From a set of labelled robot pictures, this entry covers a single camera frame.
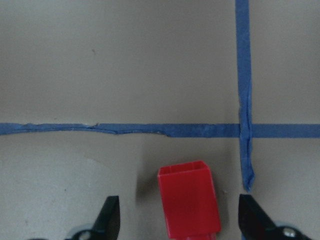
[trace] gray surface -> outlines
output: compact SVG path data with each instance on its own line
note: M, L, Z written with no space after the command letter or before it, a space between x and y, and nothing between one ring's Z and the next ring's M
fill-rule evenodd
M316 0L251 0L254 123L320 123ZM0 122L237 123L233 0L1 1ZM319 232L318 139L254 139L254 197ZM203 159L240 239L237 139L0 136L0 236L63 239L119 194L119 240L167 239L156 173Z

